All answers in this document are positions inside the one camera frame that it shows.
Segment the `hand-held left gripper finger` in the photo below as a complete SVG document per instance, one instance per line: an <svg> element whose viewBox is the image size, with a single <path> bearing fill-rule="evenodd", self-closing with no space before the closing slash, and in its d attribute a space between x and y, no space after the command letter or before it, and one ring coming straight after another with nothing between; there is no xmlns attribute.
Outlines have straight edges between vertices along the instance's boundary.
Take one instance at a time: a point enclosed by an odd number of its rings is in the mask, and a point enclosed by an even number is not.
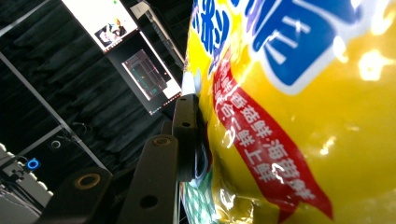
<svg viewBox="0 0 396 224"><path fill-rule="evenodd" d="M178 141L178 178L190 182L202 178L209 166L205 124L196 94L177 99L172 135Z"/></svg>

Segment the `monitor with dark screen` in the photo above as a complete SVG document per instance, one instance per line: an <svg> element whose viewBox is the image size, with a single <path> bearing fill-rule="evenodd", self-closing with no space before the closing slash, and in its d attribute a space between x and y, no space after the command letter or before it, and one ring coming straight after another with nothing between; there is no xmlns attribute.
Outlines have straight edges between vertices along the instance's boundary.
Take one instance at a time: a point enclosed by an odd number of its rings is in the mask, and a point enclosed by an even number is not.
<svg viewBox="0 0 396 224"><path fill-rule="evenodd" d="M150 115L181 95L177 80L142 32L122 41L106 56Z"/></svg>

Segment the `monitor with white screen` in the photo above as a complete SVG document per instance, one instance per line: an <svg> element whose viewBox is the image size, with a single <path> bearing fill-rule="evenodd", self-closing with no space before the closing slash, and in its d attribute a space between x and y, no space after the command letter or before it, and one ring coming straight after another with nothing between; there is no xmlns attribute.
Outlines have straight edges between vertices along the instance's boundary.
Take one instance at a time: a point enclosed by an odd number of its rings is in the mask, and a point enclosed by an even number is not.
<svg viewBox="0 0 396 224"><path fill-rule="evenodd" d="M121 0L62 0L103 53L137 30Z"/></svg>

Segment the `white equipment with blue light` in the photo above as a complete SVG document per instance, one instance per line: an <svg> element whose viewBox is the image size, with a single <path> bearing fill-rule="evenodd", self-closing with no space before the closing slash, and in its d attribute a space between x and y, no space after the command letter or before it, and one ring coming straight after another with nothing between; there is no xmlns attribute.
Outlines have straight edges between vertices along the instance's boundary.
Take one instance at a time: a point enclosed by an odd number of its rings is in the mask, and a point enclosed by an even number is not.
<svg viewBox="0 0 396 224"><path fill-rule="evenodd" d="M26 162L0 143L0 224L34 224L52 196Z"/></svg>

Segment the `yellow seasoning pouch green cap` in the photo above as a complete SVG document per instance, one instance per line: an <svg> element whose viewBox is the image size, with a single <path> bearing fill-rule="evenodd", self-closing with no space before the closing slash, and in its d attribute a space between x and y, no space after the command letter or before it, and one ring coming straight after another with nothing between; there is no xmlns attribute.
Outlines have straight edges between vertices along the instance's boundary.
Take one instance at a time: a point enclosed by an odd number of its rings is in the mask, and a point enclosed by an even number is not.
<svg viewBox="0 0 396 224"><path fill-rule="evenodd" d="M396 0L193 0L189 224L396 224Z"/></svg>

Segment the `grey metal frame bar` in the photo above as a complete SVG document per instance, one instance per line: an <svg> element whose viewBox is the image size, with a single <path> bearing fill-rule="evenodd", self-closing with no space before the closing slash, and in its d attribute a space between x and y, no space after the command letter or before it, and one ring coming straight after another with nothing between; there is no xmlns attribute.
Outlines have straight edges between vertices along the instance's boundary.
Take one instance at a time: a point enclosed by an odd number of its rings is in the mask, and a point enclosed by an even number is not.
<svg viewBox="0 0 396 224"><path fill-rule="evenodd" d="M12 73L24 84L24 86L33 94L33 96L49 111L51 116L57 120L59 126L65 129L91 159L101 168L107 170L107 167L98 159L98 157L88 148L83 140L72 130L68 123L56 112L56 110L46 101L46 99L36 90L36 88L23 76L15 65L0 51L0 60L12 71Z"/></svg>

